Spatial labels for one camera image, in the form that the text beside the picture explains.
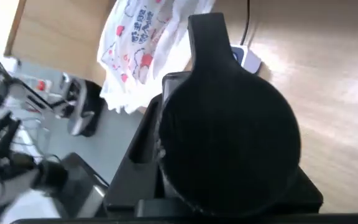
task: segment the white plastic bag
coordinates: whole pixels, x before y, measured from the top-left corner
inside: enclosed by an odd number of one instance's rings
[[[127,113],[162,92],[162,78],[182,71],[191,52],[188,17],[214,0],[117,0],[104,26],[98,62],[106,70],[100,97]]]

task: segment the white power adapter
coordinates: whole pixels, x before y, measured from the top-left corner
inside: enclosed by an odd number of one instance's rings
[[[252,74],[258,71],[262,61],[247,46],[232,44],[231,50],[233,51],[234,58],[245,70]]]

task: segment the black base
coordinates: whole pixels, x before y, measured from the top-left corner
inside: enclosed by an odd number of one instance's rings
[[[150,102],[110,184],[104,198],[104,205],[111,218],[183,218],[199,215],[188,209],[181,200],[165,198],[161,173],[157,163],[152,159],[154,127],[161,102],[161,95]],[[322,194],[299,168],[298,177],[291,189],[263,215],[318,213],[322,204]]]

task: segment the wooden floor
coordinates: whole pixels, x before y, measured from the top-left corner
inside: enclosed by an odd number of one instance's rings
[[[239,7],[223,9],[238,41],[245,8],[242,19]],[[358,212],[358,1],[251,0],[250,11],[246,42],[296,114],[301,167],[324,195],[321,211]]]

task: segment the black cable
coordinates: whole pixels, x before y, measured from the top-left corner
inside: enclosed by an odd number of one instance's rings
[[[247,22],[246,22],[246,28],[244,29],[244,33],[240,41],[240,45],[244,45],[244,42],[246,41],[248,27],[249,27],[249,17],[250,17],[249,14],[250,14],[250,0],[247,0]]]
[[[107,182],[102,178],[102,176],[100,176],[100,174],[98,174],[97,172],[95,172],[94,175],[95,175],[96,177],[98,177],[98,179],[99,179],[106,187],[110,187],[110,184],[107,183]]]

